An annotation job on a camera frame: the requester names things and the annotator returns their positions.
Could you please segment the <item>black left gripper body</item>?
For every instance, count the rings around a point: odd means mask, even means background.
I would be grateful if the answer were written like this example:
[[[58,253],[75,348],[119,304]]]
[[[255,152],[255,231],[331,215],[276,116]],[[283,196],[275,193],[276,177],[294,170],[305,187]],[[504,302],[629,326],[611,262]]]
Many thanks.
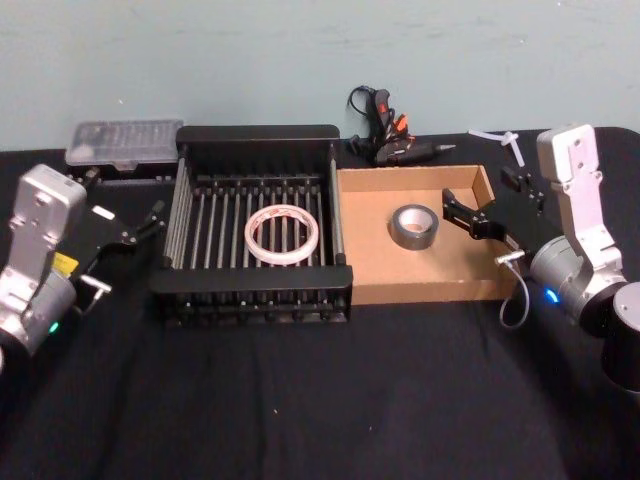
[[[112,254],[134,253],[133,231],[117,217],[111,219],[87,208],[71,232],[58,244],[54,267],[72,284]]]

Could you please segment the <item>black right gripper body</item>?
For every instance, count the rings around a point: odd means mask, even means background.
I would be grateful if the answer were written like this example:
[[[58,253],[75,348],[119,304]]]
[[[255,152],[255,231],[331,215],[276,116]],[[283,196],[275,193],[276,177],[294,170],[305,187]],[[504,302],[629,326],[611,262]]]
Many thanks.
[[[482,208],[481,238],[497,240],[533,258],[546,244],[562,236],[542,213],[545,197],[509,191]]]

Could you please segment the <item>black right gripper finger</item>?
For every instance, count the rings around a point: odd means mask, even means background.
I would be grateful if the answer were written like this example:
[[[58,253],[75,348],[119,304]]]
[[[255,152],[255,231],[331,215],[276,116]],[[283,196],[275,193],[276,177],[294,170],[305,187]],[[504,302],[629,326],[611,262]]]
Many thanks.
[[[516,193],[519,200],[523,200],[534,211],[543,211],[545,194],[535,186],[530,173],[518,173],[509,167],[503,167],[500,172],[502,184]]]
[[[496,239],[495,230],[483,212],[460,203],[448,188],[442,190],[442,217],[466,231],[474,240]]]

